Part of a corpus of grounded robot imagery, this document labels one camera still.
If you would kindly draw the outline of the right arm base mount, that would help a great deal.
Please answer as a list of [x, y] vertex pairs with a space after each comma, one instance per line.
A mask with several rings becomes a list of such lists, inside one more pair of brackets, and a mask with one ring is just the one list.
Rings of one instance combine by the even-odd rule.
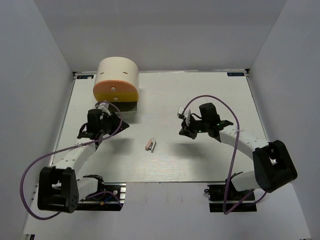
[[[204, 193], [208, 196], [209, 201], [209, 211], [211, 213], [222, 213], [223, 212], [223, 202], [225, 195], [225, 184], [209, 184], [204, 189]], [[246, 195], [248, 197], [235, 209], [232, 210], [233, 213], [248, 213], [256, 212], [257, 207], [255, 204], [255, 194], [250, 190], [236, 191], [232, 184], [229, 186], [227, 198], [226, 198], [226, 210], [228, 211], [237, 202], [239, 202]]]

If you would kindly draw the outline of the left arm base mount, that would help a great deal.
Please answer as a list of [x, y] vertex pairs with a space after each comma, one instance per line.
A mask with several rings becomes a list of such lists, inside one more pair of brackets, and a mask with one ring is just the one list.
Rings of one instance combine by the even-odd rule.
[[101, 192], [81, 200], [76, 210], [91, 212], [119, 212], [125, 203], [126, 183], [104, 183]]

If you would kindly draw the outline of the orange organizer drawer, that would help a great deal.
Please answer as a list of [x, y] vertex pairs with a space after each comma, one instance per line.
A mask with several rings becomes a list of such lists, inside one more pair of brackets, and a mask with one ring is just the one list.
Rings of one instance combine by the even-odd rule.
[[137, 88], [124, 80], [103, 80], [94, 84], [93, 92], [94, 93], [135, 93]]

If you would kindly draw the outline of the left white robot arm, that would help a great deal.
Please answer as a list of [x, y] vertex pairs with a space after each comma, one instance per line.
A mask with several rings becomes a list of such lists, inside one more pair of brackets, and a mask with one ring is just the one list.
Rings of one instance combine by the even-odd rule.
[[40, 210], [73, 213], [79, 202], [103, 198], [106, 193], [103, 177], [97, 174], [80, 175], [79, 172], [104, 138], [127, 128], [129, 124], [115, 112], [90, 109], [74, 148], [55, 165], [40, 171], [37, 207]]

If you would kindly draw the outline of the grey green organizer drawer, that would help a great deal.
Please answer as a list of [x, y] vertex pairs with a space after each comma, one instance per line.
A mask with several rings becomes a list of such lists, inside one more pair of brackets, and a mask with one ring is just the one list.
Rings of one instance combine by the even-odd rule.
[[111, 112], [115, 112], [123, 120], [133, 118], [138, 111], [138, 102], [112, 102], [108, 108]]

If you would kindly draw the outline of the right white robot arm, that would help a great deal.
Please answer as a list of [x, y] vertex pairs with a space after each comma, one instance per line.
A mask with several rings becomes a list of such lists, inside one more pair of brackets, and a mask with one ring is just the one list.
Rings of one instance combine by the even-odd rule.
[[286, 145], [275, 140], [268, 142], [237, 130], [228, 120], [222, 120], [212, 103], [199, 107], [200, 118], [196, 120], [190, 110], [180, 107], [177, 116], [182, 120], [179, 135], [195, 139], [200, 133], [207, 133], [220, 143], [239, 150], [253, 162], [253, 170], [237, 173], [225, 188], [226, 195], [236, 200], [244, 191], [262, 189], [272, 193], [298, 177], [297, 170]]

